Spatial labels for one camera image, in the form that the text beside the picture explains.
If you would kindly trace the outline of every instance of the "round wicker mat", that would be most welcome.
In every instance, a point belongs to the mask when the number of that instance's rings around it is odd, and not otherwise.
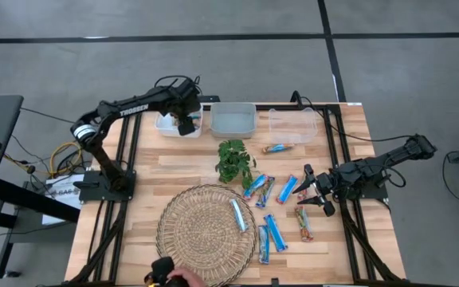
[[[238,202],[246,232],[237,226],[231,199]],[[202,185],[176,195],[166,206],[157,228],[157,251],[196,272],[207,286],[221,286],[247,267],[256,238],[253,213],[240,195],[219,185]]]

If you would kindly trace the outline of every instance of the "wooden table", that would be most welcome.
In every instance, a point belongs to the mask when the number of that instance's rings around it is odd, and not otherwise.
[[[346,133],[369,138],[370,134],[361,105],[341,104],[341,111]],[[303,166],[306,163],[312,165],[316,174],[332,167],[321,117],[317,116],[318,134],[312,143],[297,146],[287,152],[263,155],[261,149],[269,145],[269,114],[258,113],[257,132],[253,138],[244,140],[244,143],[249,153],[257,158],[259,172],[276,177],[273,197],[279,193],[290,174],[303,177]],[[189,187],[219,183],[214,166],[218,162],[217,149],[222,140],[210,134],[210,121],[206,120],[210,118],[210,112],[204,114],[202,135],[197,139],[161,136],[154,127],[156,117],[157,114],[154,112],[143,114],[135,161],[137,186],[127,211],[116,282],[118,285],[141,285],[144,275],[151,271],[151,263],[158,258],[155,249],[157,223],[167,203],[176,194]],[[104,148],[113,158],[116,154],[120,129],[121,121],[114,123],[104,141]],[[131,132],[127,137],[124,154],[128,153]],[[339,162],[342,163],[343,153],[337,132],[334,137],[340,157]],[[375,155],[370,142],[352,138],[347,138],[347,141],[352,159]],[[237,192],[242,191],[238,184],[231,187]],[[256,197],[253,198],[250,206],[257,224],[264,222],[265,214],[274,213],[277,225],[289,248],[285,252],[277,253],[271,246],[270,265],[258,263],[258,248],[256,248],[251,264],[234,282],[235,284],[270,284],[272,277],[278,277],[281,284],[352,283],[343,223],[338,210],[335,215],[328,218],[322,208],[306,206],[315,241],[302,242],[298,222],[293,213],[296,198],[290,198],[284,206],[269,200],[265,210],[255,208],[255,200]],[[364,199],[361,204],[370,244],[394,273],[405,277],[389,211],[376,200]],[[86,263],[98,206],[98,202],[89,202],[82,206],[65,280],[77,275]],[[118,208],[115,208],[113,218],[116,216],[116,210]],[[100,238],[103,217],[104,212],[100,216],[95,247]],[[359,243],[355,242],[355,246],[360,274],[361,277],[365,277],[362,250]],[[104,260],[103,279],[108,277],[111,255],[112,247],[109,246]]]

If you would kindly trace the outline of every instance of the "concrete floor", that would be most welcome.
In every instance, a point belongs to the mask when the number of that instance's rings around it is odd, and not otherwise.
[[[333,33],[459,32],[459,1],[326,2]],[[0,37],[322,31],[308,0],[0,0]],[[444,154],[459,149],[459,39],[337,40],[335,48],[347,100],[363,102],[374,138],[418,132],[439,148],[429,161],[398,167],[408,184],[388,187],[390,205],[408,278],[459,285],[459,202],[441,181]],[[205,94],[224,101],[288,100],[293,89],[335,101],[324,40],[0,45],[0,94],[22,94],[25,107],[67,119],[172,73],[201,74]],[[43,156],[72,139],[67,124],[26,112],[14,134]],[[28,159],[14,141],[7,151]],[[0,177],[27,179],[8,163]],[[459,194],[459,165],[448,166],[447,177]],[[9,267],[24,275],[0,286],[59,283],[71,244],[17,245]]]

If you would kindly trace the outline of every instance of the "human hand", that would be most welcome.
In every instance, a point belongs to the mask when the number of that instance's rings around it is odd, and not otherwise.
[[[180,276],[183,277],[189,284],[189,287],[205,287],[206,284],[204,280],[198,276],[196,273],[186,269],[186,268],[175,268],[175,270],[171,271],[167,278],[171,279],[173,276]]]

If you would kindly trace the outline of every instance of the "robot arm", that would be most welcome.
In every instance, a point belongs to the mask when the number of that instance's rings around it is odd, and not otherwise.
[[[341,164],[338,168],[329,169],[328,174],[324,172],[314,176],[311,165],[306,164],[304,166],[306,178],[293,193],[314,186],[316,196],[300,201],[298,204],[324,206],[325,214],[331,216],[335,209],[326,199],[326,195],[334,194],[339,199],[354,199],[369,186],[380,187],[389,180],[390,175],[383,174],[386,169],[408,159],[429,159],[433,157],[436,150],[436,147],[426,137],[415,135],[411,136],[401,147],[377,157],[357,159]]]
[[[186,78],[178,87],[173,87],[173,84],[154,87],[142,96],[133,96],[126,100],[112,103],[101,101],[95,110],[85,113],[70,128],[79,145],[100,164],[101,171],[110,182],[110,191],[122,191],[127,187],[120,163],[113,163],[102,148],[102,142],[115,120],[140,112],[157,111],[163,116],[171,113],[178,119],[181,136],[194,131],[189,114],[201,108],[196,83]]]

